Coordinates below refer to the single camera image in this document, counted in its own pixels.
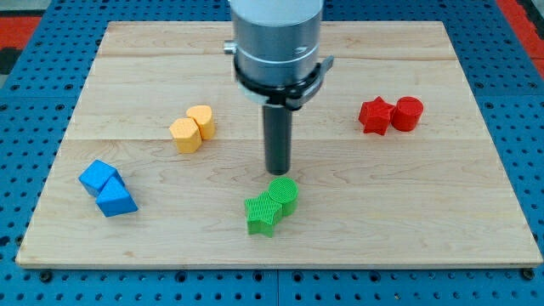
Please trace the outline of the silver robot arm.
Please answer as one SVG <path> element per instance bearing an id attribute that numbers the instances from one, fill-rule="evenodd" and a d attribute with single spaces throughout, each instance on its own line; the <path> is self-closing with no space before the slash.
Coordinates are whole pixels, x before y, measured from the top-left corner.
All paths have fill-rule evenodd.
<path id="1" fill-rule="evenodd" d="M 332 68 L 319 62 L 323 0 L 230 0 L 235 77 L 257 103 L 297 111 Z"/>

